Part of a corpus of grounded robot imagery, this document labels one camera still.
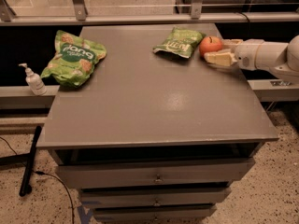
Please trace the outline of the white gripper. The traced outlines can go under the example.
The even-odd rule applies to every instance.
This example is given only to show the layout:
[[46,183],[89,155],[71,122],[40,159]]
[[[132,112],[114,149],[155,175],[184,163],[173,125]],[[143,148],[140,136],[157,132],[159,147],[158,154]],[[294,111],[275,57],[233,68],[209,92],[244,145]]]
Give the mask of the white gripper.
[[208,63],[229,67],[236,63],[241,69],[256,70],[255,58],[258,48],[262,45],[262,39],[223,39],[222,44],[225,49],[204,54]]

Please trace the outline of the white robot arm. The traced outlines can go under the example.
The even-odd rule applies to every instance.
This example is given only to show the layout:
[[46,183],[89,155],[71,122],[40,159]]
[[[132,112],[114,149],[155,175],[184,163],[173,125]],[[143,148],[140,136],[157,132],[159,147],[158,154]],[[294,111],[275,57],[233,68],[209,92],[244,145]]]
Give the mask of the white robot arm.
[[299,36],[289,43],[263,39],[225,39],[223,49],[206,52],[203,58],[215,68],[263,70],[286,82],[299,83]]

